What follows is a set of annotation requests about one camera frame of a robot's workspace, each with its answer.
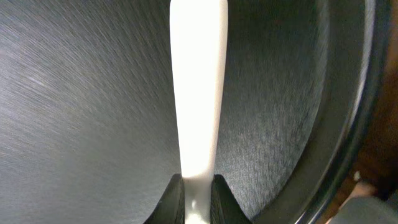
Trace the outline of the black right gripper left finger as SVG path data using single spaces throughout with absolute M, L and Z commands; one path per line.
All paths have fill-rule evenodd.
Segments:
M 184 224 L 185 194 L 181 174 L 174 174 L 144 224 Z

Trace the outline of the white plastic utensil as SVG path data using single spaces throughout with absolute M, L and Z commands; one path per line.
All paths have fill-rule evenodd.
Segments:
M 170 47 L 185 223 L 209 223 L 220 125 L 227 0 L 172 0 Z

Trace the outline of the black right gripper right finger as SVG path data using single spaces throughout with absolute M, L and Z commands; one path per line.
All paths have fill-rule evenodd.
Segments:
M 211 183 L 211 224 L 251 224 L 236 201 L 222 175 L 214 175 Z

